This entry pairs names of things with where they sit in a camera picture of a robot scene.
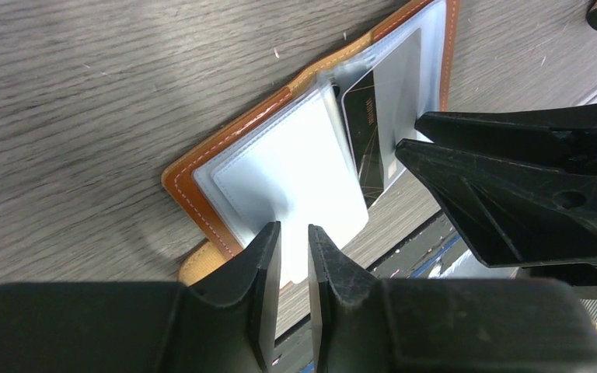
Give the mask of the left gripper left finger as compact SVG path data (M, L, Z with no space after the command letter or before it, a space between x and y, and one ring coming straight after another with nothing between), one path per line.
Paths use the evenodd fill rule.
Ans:
M0 372L268 372L281 225L180 282L0 285Z

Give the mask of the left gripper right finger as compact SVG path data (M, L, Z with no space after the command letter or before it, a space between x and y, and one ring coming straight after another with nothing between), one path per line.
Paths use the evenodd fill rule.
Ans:
M318 372L597 372L597 329L548 279L379 279L308 227Z

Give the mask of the black credit card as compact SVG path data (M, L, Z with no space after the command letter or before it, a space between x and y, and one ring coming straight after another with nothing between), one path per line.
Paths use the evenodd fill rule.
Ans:
M395 147L413 131L420 87L421 30L416 29L342 94L344 120L368 207L403 171Z

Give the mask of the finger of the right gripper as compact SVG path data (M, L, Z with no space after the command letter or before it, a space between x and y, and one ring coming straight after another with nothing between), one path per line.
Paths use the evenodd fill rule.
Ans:
M435 144L520 162L597 162L597 103L510 113L428 112Z
M396 157L485 265L597 266L597 175L407 139Z

